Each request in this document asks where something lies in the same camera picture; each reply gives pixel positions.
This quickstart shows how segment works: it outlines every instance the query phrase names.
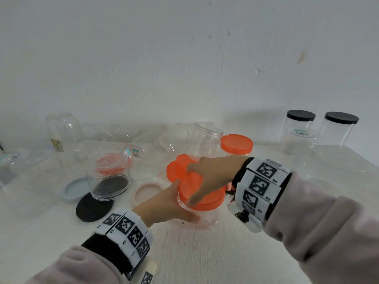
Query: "orange lid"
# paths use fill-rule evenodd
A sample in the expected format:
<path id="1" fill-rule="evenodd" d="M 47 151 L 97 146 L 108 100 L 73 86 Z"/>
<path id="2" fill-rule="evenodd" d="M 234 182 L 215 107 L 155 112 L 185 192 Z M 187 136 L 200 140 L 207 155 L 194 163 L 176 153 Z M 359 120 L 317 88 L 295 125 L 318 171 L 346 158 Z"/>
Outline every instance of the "orange lid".
<path id="1" fill-rule="evenodd" d="M 171 182 L 175 182 L 175 180 L 180 179 L 176 174 L 177 166 L 178 164 L 173 161 L 166 168 L 167 178 Z"/>
<path id="2" fill-rule="evenodd" d="M 247 155 L 253 150 L 253 141 L 240 134 L 227 134 L 221 138 L 220 147 L 224 152 Z"/>
<path id="3" fill-rule="evenodd" d="M 203 177 L 195 172 L 186 174 L 179 183 L 179 197 L 180 200 L 186 204 L 188 199 L 200 187 Z M 197 211 L 211 211 L 218 208 L 225 199 L 225 187 L 222 187 L 207 196 L 205 196 L 198 205 L 191 207 Z"/>
<path id="4" fill-rule="evenodd" d="M 128 166 L 129 161 L 122 153 L 106 153 L 96 161 L 97 171 L 102 175 L 121 173 Z"/>
<path id="5" fill-rule="evenodd" d="M 198 161 L 194 161 L 191 158 L 188 157 L 186 154 L 180 154 L 176 157 L 176 175 L 179 177 L 179 179 L 182 179 L 183 176 L 185 176 L 187 171 L 187 166 L 190 163 L 196 163 Z"/>

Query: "table surface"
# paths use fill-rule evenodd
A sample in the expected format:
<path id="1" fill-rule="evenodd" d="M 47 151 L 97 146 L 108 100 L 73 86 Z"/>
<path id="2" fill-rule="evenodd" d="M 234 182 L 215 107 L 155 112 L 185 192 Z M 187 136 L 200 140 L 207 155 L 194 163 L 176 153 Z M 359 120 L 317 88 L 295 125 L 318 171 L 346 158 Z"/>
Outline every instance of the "table surface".
<path id="1" fill-rule="evenodd" d="M 277 153 L 272 146 L 254 145 L 252 154 L 275 159 Z M 69 172 L 63 187 L 83 175 L 78 167 Z M 170 185 L 164 173 L 154 181 Z M 131 209 L 139 185 L 132 182 L 112 211 Z M 356 198 L 363 203 L 379 199 L 374 193 Z M 159 265 L 155 283 L 310 283 L 282 243 L 263 232 L 251 233 L 229 213 L 226 202 L 220 207 L 219 222 L 206 230 L 186 229 L 172 221 L 152 226 L 155 242 L 149 257 Z M 25 219 L 7 218 L 0 207 L 0 283 L 23 283 L 88 238 L 102 220 L 82 222 L 76 205 L 55 200 L 47 210 Z"/>

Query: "white wall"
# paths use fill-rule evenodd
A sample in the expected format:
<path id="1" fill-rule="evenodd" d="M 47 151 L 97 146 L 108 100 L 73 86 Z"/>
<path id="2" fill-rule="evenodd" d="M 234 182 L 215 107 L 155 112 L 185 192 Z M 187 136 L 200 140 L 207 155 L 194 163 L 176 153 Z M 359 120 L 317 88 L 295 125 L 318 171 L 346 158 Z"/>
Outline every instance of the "white wall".
<path id="1" fill-rule="evenodd" d="M 379 0 L 0 0 L 0 143 L 49 145 L 57 111 L 246 125 L 260 143 L 288 109 L 318 123 L 339 110 L 379 164 L 378 13 Z"/>

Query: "hand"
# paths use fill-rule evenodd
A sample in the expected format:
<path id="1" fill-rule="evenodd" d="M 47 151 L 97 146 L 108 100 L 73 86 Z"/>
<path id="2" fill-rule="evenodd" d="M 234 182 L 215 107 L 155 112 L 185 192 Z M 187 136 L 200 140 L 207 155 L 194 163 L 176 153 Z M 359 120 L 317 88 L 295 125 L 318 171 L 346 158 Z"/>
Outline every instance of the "hand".
<path id="1" fill-rule="evenodd" d="M 196 172 L 200 174 L 203 177 L 203 182 L 198 191 L 188 200 L 187 206 L 197 205 L 204 196 L 225 185 L 228 185 L 227 190 L 230 190 L 232 187 L 230 182 L 246 159 L 248 159 L 247 156 L 202 157 L 200 163 L 190 163 L 187 167 L 187 173 Z"/>
<path id="2" fill-rule="evenodd" d="M 178 184 L 175 181 L 170 187 L 146 200 L 132 209 L 138 214 L 147 227 L 154 223 L 165 222 L 172 219 L 181 219 L 190 223 L 198 223 L 199 215 L 181 208 L 178 204 Z"/>

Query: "black lid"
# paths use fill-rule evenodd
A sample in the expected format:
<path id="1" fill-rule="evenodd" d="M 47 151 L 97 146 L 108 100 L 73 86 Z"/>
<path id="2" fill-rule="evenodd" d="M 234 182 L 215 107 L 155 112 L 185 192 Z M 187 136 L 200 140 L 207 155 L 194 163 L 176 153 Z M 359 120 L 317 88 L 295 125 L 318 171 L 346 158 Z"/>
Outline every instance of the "black lid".
<path id="1" fill-rule="evenodd" d="M 355 115 L 347 114 L 345 112 L 327 112 L 325 114 L 325 119 L 334 123 L 342 124 L 356 124 L 359 121 L 359 118 Z"/>
<path id="2" fill-rule="evenodd" d="M 287 111 L 287 118 L 298 121 L 314 121 L 316 115 L 312 112 L 300 109 L 291 109 Z"/>
<path id="3" fill-rule="evenodd" d="M 83 222 L 94 222 L 103 218 L 112 208 L 114 200 L 99 201 L 86 194 L 76 206 L 76 215 Z"/>

